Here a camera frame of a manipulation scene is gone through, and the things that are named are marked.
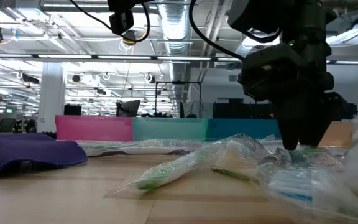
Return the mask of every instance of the plastic bin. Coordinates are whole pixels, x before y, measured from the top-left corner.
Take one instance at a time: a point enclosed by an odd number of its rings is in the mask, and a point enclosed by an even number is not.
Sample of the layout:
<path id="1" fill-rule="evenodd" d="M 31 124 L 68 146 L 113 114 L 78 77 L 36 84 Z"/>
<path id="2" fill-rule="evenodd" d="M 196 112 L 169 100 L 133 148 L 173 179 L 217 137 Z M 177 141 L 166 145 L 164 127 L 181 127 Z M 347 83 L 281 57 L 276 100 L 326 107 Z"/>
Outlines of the plastic bin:
<path id="1" fill-rule="evenodd" d="M 56 116 L 58 140 L 133 141 L 132 118 Z"/>
<path id="2" fill-rule="evenodd" d="M 211 119 L 208 124 L 207 140 L 214 141 L 245 133 L 254 139 L 274 135 L 281 138 L 276 120 L 267 119 Z"/>
<path id="3" fill-rule="evenodd" d="M 134 140 L 186 139 L 205 141 L 207 119 L 133 118 Z"/>

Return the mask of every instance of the pink bin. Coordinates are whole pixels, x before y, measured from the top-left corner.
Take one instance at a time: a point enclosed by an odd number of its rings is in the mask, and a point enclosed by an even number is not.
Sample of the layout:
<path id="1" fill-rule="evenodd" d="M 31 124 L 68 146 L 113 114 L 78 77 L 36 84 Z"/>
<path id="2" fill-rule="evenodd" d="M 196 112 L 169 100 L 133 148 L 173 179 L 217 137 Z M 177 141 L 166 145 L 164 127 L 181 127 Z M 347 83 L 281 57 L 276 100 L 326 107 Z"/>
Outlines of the pink bin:
<path id="1" fill-rule="evenodd" d="M 133 141 L 132 118 L 56 116 L 58 140 Z"/>

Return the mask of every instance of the teal bin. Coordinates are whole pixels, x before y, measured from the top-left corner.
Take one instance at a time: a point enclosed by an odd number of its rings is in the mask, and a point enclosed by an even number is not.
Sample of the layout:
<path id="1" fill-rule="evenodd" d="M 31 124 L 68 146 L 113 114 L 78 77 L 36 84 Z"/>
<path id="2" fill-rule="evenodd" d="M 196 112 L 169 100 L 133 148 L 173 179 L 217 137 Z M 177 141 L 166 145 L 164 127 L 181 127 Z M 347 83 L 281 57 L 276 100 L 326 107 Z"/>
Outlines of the teal bin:
<path id="1" fill-rule="evenodd" d="M 245 133 L 254 139 L 274 135 L 281 138 L 276 120 L 269 119 L 211 119 L 208 125 L 207 140 L 214 141 Z"/>
<path id="2" fill-rule="evenodd" d="M 187 139 L 205 141 L 207 119 L 133 118 L 134 141 L 149 139 Z"/>

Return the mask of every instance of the wooden table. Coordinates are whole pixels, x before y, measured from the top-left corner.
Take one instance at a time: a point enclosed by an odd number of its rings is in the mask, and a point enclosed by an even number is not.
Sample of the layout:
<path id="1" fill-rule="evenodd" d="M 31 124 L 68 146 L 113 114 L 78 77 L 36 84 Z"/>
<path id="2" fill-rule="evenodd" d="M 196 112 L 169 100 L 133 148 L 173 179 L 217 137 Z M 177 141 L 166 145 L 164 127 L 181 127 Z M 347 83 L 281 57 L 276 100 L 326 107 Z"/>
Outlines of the wooden table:
<path id="1" fill-rule="evenodd" d="M 175 156 L 110 156 L 60 170 L 0 179 L 3 224 L 292 223 L 248 182 L 201 170 L 140 196 L 114 194 Z"/>

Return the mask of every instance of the white pillar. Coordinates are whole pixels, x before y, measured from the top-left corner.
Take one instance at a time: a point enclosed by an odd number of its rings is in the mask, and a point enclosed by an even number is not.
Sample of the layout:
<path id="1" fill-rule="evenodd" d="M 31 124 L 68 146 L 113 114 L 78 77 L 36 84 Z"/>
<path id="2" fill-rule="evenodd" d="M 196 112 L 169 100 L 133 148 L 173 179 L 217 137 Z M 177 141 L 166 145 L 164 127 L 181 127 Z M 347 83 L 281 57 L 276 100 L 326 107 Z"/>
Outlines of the white pillar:
<path id="1" fill-rule="evenodd" d="M 55 117 L 64 114 L 67 74 L 62 63 L 44 62 L 42 69 L 38 132 L 56 132 Z"/>

